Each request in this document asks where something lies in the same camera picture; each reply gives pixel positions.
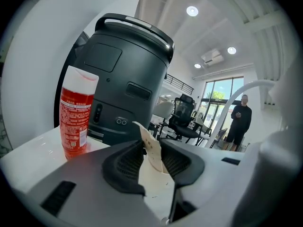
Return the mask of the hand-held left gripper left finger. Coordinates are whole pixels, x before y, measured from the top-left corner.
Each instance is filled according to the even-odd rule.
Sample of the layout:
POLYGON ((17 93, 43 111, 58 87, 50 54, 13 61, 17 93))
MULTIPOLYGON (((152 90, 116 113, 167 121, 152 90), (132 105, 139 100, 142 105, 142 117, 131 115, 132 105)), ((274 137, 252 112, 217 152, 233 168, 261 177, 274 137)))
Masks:
POLYGON ((48 227, 157 227, 139 184, 143 142, 124 142, 75 157, 27 193, 48 227))

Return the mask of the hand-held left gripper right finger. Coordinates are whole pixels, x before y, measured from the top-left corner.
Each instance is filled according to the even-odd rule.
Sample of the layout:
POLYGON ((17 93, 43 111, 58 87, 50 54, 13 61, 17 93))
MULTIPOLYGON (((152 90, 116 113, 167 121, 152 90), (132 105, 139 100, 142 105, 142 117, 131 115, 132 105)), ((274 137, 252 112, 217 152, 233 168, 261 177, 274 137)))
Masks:
POLYGON ((233 227, 236 210, 255 169, 260 144, 244 153, 201 148, 174 140, 160 143, 175 182, 171 227, 233 227))

